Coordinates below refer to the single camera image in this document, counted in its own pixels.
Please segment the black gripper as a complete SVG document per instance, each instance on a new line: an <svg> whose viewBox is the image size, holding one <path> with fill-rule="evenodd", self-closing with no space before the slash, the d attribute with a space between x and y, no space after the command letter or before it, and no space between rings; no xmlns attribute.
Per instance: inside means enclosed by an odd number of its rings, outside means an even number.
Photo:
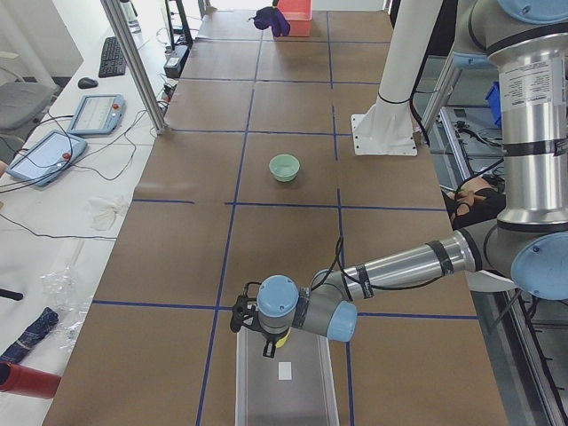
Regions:
<svg viewBox="0 0 568 426"><path fill-rule="evenodd" d="M266 340L262 355L266 358L273 358L276 352L276 343L280 340L279 335L263 333L263 337Z"/></svg>

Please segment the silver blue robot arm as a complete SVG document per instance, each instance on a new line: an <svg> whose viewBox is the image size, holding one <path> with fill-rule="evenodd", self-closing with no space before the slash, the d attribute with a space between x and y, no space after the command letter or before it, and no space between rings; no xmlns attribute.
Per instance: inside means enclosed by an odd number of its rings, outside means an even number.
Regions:
<svg viewBox="0 0 568 426"><path fill-rule="evenodd" d="M291 328L347 342L355 302L383 291L427 286L459 271L495 271L541 299L567 296L567 120L564 1L461 1L456 56L487 59L499 72L506 206L497 218L468 225L441 241L358 264L334 265L299 288L274 275L255 306L234 308L265 339L263 354Z"/></svg>

